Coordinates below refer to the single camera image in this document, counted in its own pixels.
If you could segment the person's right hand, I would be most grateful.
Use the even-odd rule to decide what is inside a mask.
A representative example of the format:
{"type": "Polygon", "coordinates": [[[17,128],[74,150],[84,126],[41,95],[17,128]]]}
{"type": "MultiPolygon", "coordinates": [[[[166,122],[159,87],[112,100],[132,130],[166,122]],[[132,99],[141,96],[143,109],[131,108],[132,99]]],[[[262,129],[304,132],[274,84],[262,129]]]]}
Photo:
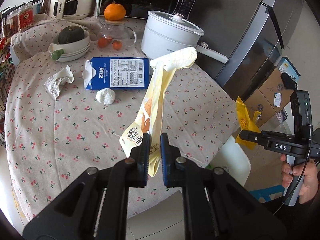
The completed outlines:
{"type": "Polygon", "coordinates": [[[313,160],[308,161],[306,168],[304,169],[304,164],[291,167],[286,162],[286,155],[284,154],[280,156],[280,160],[282,161],[281,185],[284,188],[289,187],[294,176],[300,176],[304,171],[304,180],[299,192],[299,203],[304,204],[312,200],[317,194],[319,188],[318,170],[315,162],[313,160]]]}

